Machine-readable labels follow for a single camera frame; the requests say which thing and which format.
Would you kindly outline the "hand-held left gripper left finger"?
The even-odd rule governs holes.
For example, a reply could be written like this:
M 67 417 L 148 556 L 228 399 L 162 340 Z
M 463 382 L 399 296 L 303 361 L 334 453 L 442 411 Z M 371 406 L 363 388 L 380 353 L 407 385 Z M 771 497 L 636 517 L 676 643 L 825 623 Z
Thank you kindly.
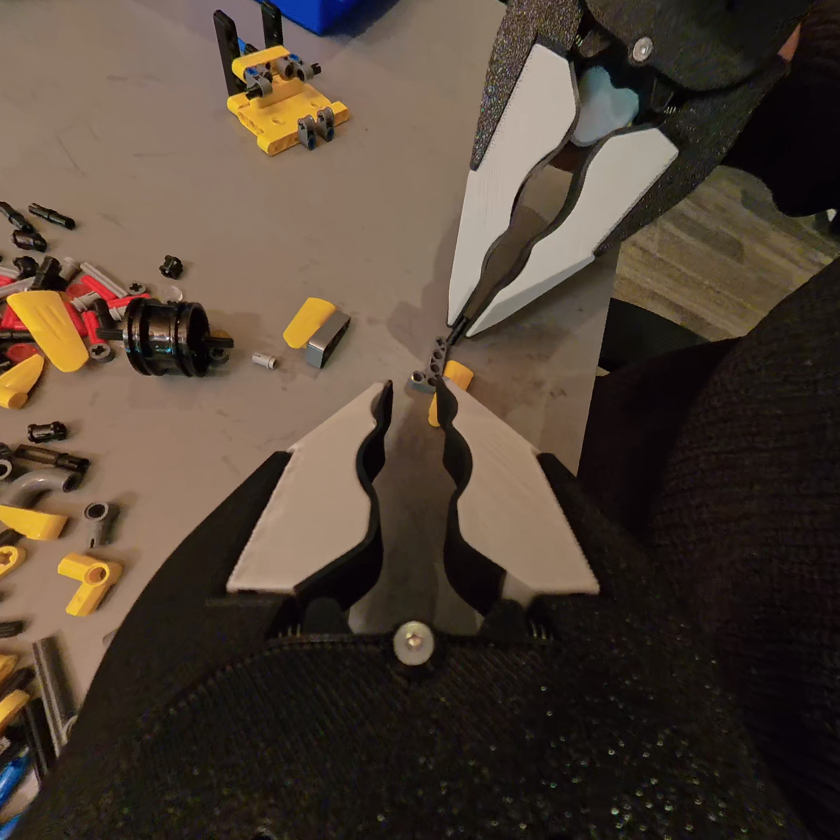
M 392 382 L 376 382 L 288 449 L 227 579 L 229 595 L 284 595 L 301 609 L 328 598 L 346 612 L 368 594 L 382 572 L 373 482 L 392 405 Z

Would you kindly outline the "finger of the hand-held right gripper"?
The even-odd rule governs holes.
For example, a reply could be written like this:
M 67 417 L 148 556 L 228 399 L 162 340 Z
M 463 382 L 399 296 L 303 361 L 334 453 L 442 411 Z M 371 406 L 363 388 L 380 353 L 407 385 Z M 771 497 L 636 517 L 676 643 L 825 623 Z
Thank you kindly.
M 478 288 L 525 181 L 567 140 L 578 112 L 572 64 L 547 46 L 531 47 L 484 156 L 467 175 L 449 280 L 449 326 Z
M 497 325 L 591 264 L 678 154 L 658 128 L 624 129 L 600 141 L 574 175 L 560 215 L 523 247 L 464 335 L 472 338 Z

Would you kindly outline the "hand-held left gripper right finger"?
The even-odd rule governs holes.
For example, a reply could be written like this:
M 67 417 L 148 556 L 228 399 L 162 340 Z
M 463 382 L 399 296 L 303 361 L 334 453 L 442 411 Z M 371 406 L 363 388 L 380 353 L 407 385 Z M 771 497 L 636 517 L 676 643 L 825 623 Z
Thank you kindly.
M 454 482 L 444 570 L 478 614 L 601 586 L 543 469 L 542 454 L 451 380 L 436 387 L 443 464 Z

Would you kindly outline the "grey angled beam with holes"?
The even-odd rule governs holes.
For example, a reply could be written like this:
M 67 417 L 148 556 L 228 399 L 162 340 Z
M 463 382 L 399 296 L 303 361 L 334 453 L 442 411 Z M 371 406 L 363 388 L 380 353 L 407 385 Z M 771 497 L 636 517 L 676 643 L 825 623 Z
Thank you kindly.
M 408 379 L 408 384 L 420 392 L 434 394 L 438 382 L 444 376 L 449 352 L 450 341 L 445 336 L 437 336 L 428 354 L 426 366 L 414 370 Z

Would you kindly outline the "yellow elbow toy connector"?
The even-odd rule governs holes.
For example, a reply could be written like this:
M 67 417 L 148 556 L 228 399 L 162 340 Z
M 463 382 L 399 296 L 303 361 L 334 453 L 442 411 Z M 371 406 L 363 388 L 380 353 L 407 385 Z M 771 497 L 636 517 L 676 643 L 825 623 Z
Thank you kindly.
M 113 586 L 119 582 L 123 565 L 94 559 L 82 553 L 70 553 L 59 562 L 57 572 L 78 583 L 75 594 L 66 606 L 66 613 L 84 617 L 97 611 Z

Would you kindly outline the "person's right forearm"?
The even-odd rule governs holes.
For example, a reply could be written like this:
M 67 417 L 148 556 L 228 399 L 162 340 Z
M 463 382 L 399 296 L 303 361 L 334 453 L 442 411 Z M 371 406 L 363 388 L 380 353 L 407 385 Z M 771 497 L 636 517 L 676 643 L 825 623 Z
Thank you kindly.
M 814 2 L 779 50 L 782 78 L 721 164 L 756 177 L 785 215 L 839 207 L 839 2 Z

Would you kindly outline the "blue plastic bin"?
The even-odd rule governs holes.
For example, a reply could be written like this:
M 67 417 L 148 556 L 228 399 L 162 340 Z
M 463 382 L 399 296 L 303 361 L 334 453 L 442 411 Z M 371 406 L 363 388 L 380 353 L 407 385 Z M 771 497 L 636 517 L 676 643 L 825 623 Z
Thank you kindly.
M 391 42 L 461 46 L 487 39 L 507 12 L 497 1 L 275 2 L 286 46 L 327 49 Z

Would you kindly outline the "grey toy connector with hole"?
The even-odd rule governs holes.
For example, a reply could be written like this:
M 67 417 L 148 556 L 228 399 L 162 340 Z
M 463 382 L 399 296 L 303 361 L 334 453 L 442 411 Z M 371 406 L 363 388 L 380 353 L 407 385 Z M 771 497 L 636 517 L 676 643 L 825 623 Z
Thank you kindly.
M 87 524 L 86 550 L 110 545 L 121 510 L 116 502 L 93 501 L 83 512 Z

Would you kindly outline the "black toy wheel hub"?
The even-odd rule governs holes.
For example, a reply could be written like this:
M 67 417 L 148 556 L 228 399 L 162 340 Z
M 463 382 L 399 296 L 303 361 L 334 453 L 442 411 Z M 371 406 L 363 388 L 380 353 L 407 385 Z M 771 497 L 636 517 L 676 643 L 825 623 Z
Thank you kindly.
M 114 327 L 97 327 L 98 339 L 120 343 L 135 371 L 145 376 L 181 375 L 204 378 L 229 360 L 234 339 L 212 330 L 207 311 L 198 302 L 158 301 L 136 297 Z

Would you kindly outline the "person's black knit sweater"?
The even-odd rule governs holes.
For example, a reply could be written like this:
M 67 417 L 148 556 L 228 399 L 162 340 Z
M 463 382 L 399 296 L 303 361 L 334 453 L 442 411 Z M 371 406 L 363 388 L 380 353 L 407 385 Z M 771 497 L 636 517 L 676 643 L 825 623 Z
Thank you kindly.
M 741 338 L 599 378 L 577 477 L 667 573 L 808 832 L 838 838 L 838 259 Z

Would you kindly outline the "yellow toy block assembly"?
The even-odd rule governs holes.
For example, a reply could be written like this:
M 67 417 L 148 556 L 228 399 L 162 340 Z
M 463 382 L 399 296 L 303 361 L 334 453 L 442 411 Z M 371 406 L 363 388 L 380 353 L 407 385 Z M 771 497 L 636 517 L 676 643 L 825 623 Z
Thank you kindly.
M 213 13 L 224 69 L 227 110 L 256 138 L 269 156 L 300 145 L 310 151 L 334 139 L 351 118 L 349 108 L 313 85 L 322 72 L 284 45 L 282 13 L 273 2 L 259 2 L 265 46 L 244 42 L 235 21 L 222 9 Z

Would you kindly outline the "small yellow toy panel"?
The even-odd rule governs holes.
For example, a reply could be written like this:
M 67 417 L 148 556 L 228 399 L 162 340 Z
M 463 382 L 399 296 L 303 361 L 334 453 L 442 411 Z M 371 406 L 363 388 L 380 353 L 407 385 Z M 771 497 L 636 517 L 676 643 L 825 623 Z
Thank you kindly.
M 52 542 L 60 538 L 68 517 L 21 507 L 1 506 L 1 523 L 25 539 Z

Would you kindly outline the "grey curved toy pipe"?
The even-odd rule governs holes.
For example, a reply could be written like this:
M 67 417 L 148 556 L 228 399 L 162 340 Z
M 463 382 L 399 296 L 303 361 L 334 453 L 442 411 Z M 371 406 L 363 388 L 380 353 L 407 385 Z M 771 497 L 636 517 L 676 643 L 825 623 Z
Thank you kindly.
M 61 469 L 39 469 L 29 471 L 8 485 L 4 502 L 11 508 L 30 509 L 37 499 L 46 493 L 65 491 L 71 476 Z

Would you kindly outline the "large yellow toy panel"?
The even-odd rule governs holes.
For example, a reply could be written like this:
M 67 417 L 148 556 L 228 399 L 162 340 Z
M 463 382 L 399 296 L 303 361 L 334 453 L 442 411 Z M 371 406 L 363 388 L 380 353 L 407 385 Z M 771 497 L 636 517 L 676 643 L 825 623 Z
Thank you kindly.
M 87 347 L 64 298 L 55 290 L 28 290 L 8 297 L 17 317 L 58 371 L 79 371 L 89 360 Z

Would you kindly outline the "pile of toy building parts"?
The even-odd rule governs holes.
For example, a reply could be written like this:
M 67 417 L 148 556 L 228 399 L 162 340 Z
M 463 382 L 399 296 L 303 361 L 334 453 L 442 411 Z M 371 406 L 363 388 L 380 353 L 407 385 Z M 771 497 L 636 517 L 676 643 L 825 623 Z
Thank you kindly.
M 46 493 L 30 509 L 68 517 L 60 538 L 38 542 L 23 538 L 2 524 L 2 580 L 26 565 L 31 549 L 37 560 L 49 559 L 49 546 L 62 540 L 67 531 L 78 537 L 88 532 L 83 511 L 69 509 L 65 502 L 48 497 L 66 496 L 79 490 L 91 469 L 91 449 L 78 453 L 67 449 L 67 440 L 81 430 L 81 415 L 70 409 L 86 398 L 77 384 L 64 384 L 62 392 L 49 396 L 46 385 L 68 376 L 88 375 L 94 367 L 114 358 L 118 343 L 95 335 L 97 327 L 114 327 L 134 298 L 149 298 L 145 286 L 125 286 L 99 268 L 74 259 L 57 259 L 40 232 L 12 206 L 2 203 L 2 215 L 14 225 L 13 240 L 34 251 L 42 260 L 18 257 L 16 274 L 2 268 L 2 414 L 26 411 L 35 405 L 35 421 L 25 430 L 25 441 L 7 446 L 2 437 L 2 505 L 8 485 L 19 476 L 39 469 L 61 469 L 71 478 L 65 491 Z M 69 315 L 84 341 L 89 360 L 79 371 L 63 373 L 49 362 L 32 334 L 17 317 L 8 297 L 21 291 L 57 291 L 65 300 Z M 36 566 L 29 573 L 24 590 L 26 603 L 21 616 L 2 618 L 2 645 L 23 637 L 11 653 L 2 647 L 2 808 L 14 798 L 26 774 L 42 781 L 56 756 L 64 748 L 77 716 L 77 706 L 68 681 L 69 671 L 60 642 L 46 631 L 44 621 L 53 613 L 49 586 L 51 572 Z

